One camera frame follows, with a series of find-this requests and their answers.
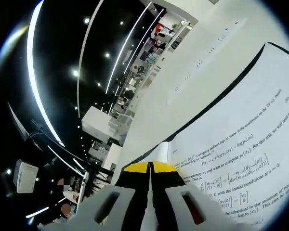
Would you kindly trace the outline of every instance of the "white paper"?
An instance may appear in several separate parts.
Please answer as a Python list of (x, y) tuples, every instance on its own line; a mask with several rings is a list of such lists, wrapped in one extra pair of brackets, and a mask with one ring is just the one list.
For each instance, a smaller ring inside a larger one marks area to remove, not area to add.
[(168, 159), (168, 142), (160, 143), (145, 159), (140, 162), (159, 161), (167, 163)]
[(289, 199), (289, 55), (266, 44), (243, 80), (169, 152), (185, 182), (230, 218), (257, 228), (275, 219)]

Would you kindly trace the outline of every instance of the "mathematical equation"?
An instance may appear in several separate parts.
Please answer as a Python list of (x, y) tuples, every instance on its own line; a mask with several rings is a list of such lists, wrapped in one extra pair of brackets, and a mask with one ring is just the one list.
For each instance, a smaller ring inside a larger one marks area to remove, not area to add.
[[(205, 160), (205, 161), (202, 161), (202, 162), (201, 162), (201, 166), (205, 166), (205, 165), (209, 164), (210, 162), (212, 162), (212, 161), (214, 161), (214, 160), (216, 160), (216, 159), (219, 159), (219, 158), (222, 158), (222, 157), (226, 156), (227, 154), (233, 152), (235, 148), (241, 147), (241, 146), (243, 146), (244, 144), (246, 144), (248, 141), (250, 141), (251, 139), (253, 139), (253, 137), (254, 137), (253, 134), (250, 134), (250, 135), (247, 136), (244, 140), (242, 140), (241, 142), (238, 142), (238, 143), (236, 144), (236, 146), (231, 147), (231, 148), (227, 148), (227, 149), (225, 149), (224, 151), (219, 152), (219, 154), (214, 155), (214, 157), (211, 157), (210, 159), (207, 159), (207, 160)], [(249, 148), (249, 149), (247, 149), (247, 150), (244, 150), (244, 151), (242, 152), (242, 154), (240, 154), (240, 158), (246, 156), (246, 155), (249, 154), (249, 153), (251, 153), (251, 148)]]
[(222, 177), (218, 177), (216, 179), (202, 182), (199, 186), (201, 191), (209, 191), (214, 188), (221, 188), (222, 187)]
[(233, 205), (247, 205), (249, 203), (249, 192), (245, 191), (239, 193), (238, 198), (233, 198), (232, 196), (226, 197), (224, 199), (218, 199), (218, 204), (222, 208), (232, 208)]
[(269, 160), (266, 153), (255, 159), (250, 165), (245, 165), (240, 171), (228, 173), (228, 184), (230, 185), (233, 182), (248, 177), (249, 175), (259, 171), (265, 166), (269, 166)]

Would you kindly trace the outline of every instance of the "black ceiling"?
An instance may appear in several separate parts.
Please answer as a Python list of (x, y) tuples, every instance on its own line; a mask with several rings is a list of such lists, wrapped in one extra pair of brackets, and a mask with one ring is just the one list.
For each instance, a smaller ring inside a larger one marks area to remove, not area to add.
[[(84, 18), (93, 14), (98, 2), (45, 0), (35, 27), (33, 44), (36, 81), (46, 114), (66, 149), (83, 160), (93, 138), (78, 128), (81, 121), (75, 110), (77, 79), (73, 76), (72, 70), (78, 67), (80, 50), (88, 26), (84, 23)], [(20, 9), (18, 12), (10, 10), (8, 11), (10, 14), (2, 16), (10, 18), (5, 18), (1, 22), (3, 28), (0, 27), (0, 44), (13, 27), (29, 25), (37, 3), (38, 1), (18, 2), (15, 5)], [(131, 45), (137, 46), (154, 20), (149, 11), (143, 15), (130, 37), (107, 95), (106, 87), (121, 47), (144, 8), (145, 6), (138, 0), (103, 2), (92, 24), (83, 56), (79, 88), (81, 117), (95, 103), (97, 105), (94, 106), (97, 108), (104, 106), (108, 111), (111, 103), (116, 101), (112, 91), (117, 89), (120, 82), (122, 84), (124, 82), (122, 73), (125, 66), (122, 61), (127, 51), (132, 49)], [(28, 30), (20, 37), (11, 52), (7, 53), (0, 65), (0, 181), (7, 191), (6, 195), (9, 194), (9, 200), (17, 208), (18, 215), (25, 216), (50, 207), (35, 217), (33, 224), (36, 225), (40, 222), (48, 223), (60, 216), (60, 205), (55, 205), (63, 195), (56, 187), (56, 183), (59, 179), (69, 178), (76, 173), (55, 158), (47, 145), (74, 166), (75, 163), (67, 152), (43, 135), (35, 138), (42, 150), (32, 142), (23, 142), (12, 121), (7, 102), (29, 133), (38, 130), (32, 122), (34, 120), (52, 137), (39, 111), (29, 81), (26, 62), (27, 36)], [(105, 58), (106, 52), (110, 53), (109, 59)], [(13, 175), (6, 174), (7, 169), (14, 169), (16, 161), (20, 158), (39, 167), (39, 181), (36, 182), (34, 192), (31, 194), (15, 193)]]

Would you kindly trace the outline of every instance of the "white wall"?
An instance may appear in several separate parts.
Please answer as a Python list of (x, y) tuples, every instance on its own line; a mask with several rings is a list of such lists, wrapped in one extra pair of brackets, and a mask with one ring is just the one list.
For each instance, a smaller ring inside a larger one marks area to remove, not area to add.
[(159, 23), (163, 24), (171, 30), (173, 24), (179, 24), (182, 20), (184, 20), (183, 17), (176, 14), (175, 12), (167, 10), (167, 13), (160, 19)]
[(208, 0), (166, 0), (184, 11), (194, 16), (198, 21), (207, 13), (213, 6)]
[(111, 164), (117, 164), (118, 158), (120, 156), (121, 147), (116, 144), (111, 144), (110, 149), (102, 163), (102, 167), (110, 170)]
[(152, 0), (195, 25), (213, 6), (209, 0)]
[(103, 142), (107, 142), (109, 137), (115, 138), (114, 133), (109, 129), (110, 119), (110, 115), (91, 106), (81, 120), (82, 130)]

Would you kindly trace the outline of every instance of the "light fixture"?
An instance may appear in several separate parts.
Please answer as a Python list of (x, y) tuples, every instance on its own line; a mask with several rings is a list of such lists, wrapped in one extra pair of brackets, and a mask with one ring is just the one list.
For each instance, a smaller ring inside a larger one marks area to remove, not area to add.
[(39, 210), (38, 212), (32, 213), (32, 214), (30, 214), (30, 215), (27, 215), (26, 218), (34, 217), (34, 216), (36, 216), (37, 214), (40, 214), (40, 213), (46, 211), (47, 209), (49, 209), (49, 207), (46, 207), (46, 208), (44, 208), (44, 209)]
[(81, 164), (75, 158), (73, 158), (73, 160), (82, 170), (84, 170), (84, 167), (81, 166)]
[(65, 197), (65, 198), (63, 198), (63, 199), (61, 199), (60, 201), (58, 201), (58, 203), (60, 203), (60, 202), (64, 201), (65, 199), (66, 199), (66, 197)]
[(73, 166), (71, 166), (68, 162), (66, 162), (64, 159), (62, 159), (49, 145), (47, 147), (63, 162), (65, 163), (70, 169), (74, 170), (77, 174), (81, 175), (82, 177), (84, 176), (81, 172), (79, 172), (77, 169), (75, 169)]
[(73, 73), (73, 76), (75, 76), (75, 77), (78, 77), (78, 76), (79, 76), (77, 70), (73, 70), (72, 73)]
[(117, 87), (117, 90), (116, 90), (115, 96), (117, 95), (118, 90), (119, 90), (119, 86)]
[(124, 50), (124, 48), (125, 48), (125, 45), (126, 45), (127, 41), (129, 40), (132, 32), (134, 31), (135, 27), (137, 26), (137, 24), (138, 24), (138, 22), (139, 22), (139, 20), (142, 18), (143, 14), (144, 14), (145, 11), (149, 8), (149, 6), (151, 5), (151, 3), (152, 3), (152, 2), (150, 2), (150, 3), (146, 6), (146, 8), (144, 9), (144, 11), (141, 13), (141, 15), (139, 16), (139, 18), (137, 19), (136, 23), (135, 23), (134, 26), (132, 27), (130, 33), (129, 33), (128, 36), (126, 37), (125, 42), (124, 42), (124, 44), (123, 44), (123, 46), (122, 46), (122, 48), (121, 48), (121, 50), (120, 50), (120, 53), (119, 53), (119, 55), (118, 55), (118, 57), (117, 57), (116, 63), (115, 63), (115, 65), (114, 65), (114, 68), (112, 69), (112, 72), (111, 72), (111, 75), (110, 75), (110, 78), (109, 78), (109, 81), (108, 81), (108, 84), (107, 84), (107, 88), (106, 88), (105, 94), (108, 93), (108, 89), (109, 89), (109, 85), (110, 85), (112, 76), (113, 76), (114, 73), (115, 73), (116, 67), (117, 67), (117, 65), (118, 65), (118, 62), (119, 62), (119, 60), (120, 60), (120, 57), (121, 57), (121, 55), (122, 55), (122, 52), (123, 52), (123, 50)]
[(160, 14), (161, 14), (163, 11), (164, 11), (164, 9), (162, 9), (162, 10), (159, 12), (159, 14), (156, 16), (156, 18), (153, 20), (153, 22), (151, 23), (151, 25), (149, 26), (149, 28), (148, 28), (147, 31), (145, 32), (143, 38), (140, 40), (138, 46), (136, 47), (136, 49), (135, 49), (133, 55), (132, 55), (131, 58), (130, 58), (129, 63), (127, 64), (127, 66), (126, 66), (126, 68), (125, 68), (125, 71), (124, 71), (124, 73), (123, 73), (124, 75), (125, 75), (125, 73), (126, 73), (126, 71), (127, 71), (127, 68), (129, 68), (130, 63), (131, 63), (131, 61), (132, 61), (134, 55), (136, 54), (136, 51), (137, 51), (137, 49), (139, 48), (141, 42), (144, 40), (146, 34), (148, 33), (148, 31), (150, 30), (150, 28), (153, 26), (153, 24), (155, 23), (155, 21), (158, 19), (158, 17), (160, 16)]
[(112, 105), (114, 105), (114, 104), (111, 103), (110, 108), (109, 108), (109, 113), (111, 112)]
[(57, 133), (55, 132), (55, 130), (53, 129), (52, 124), (50, 123), (50, 120), (46, 114), (46, 111), (43, 107), (42, 101), (40, 99), (39, 96), (39, 91), (38, 91), (38, 86), (37, 86), (37, 82), (35, 79), (35, 74), (34, 74), (34, 68), (33, 68), (33, 39), (34, 39), (34, 30), (35, 30), (35, 25), (37, 23), (38, 20), (38, 16), (39, 16), (39, 11), (42, 7), (43, 4), (43, 0), (36, 6), (36, 8), (33, 11), (32, 17), (31, 17), (31, 21), (30, 21), (30, 25), (29, 25), (29, 30), (28, 30), (28, 36), (27, 36), (27, 66), (28, 66), (28, 74), (29, 74), (29, 79), (30, 79), (30, 84), (31, 84), (31, 88), (33, 91), (33, 95), (35, 98), (35, 101), (37, 102), (37, 105), (39, 107), (39, 111), (41, 112), (50, 132), (53, 134), (53, 136), (55, 137), (55, 139), (59, 142), (59, 144), (61, 144), (63, 147), (64, 144), (62, 143), (62, 141), (60, 140), (59, 136), (57, 135)]
[(89, 18), (85, 18), (85, 19), (83, 20), (83, 22), (84, 22), (85, 24), (88, 24), (88, 23), (89, 23), (89, 21), (90, 21), (90, 19), (89, 19)]

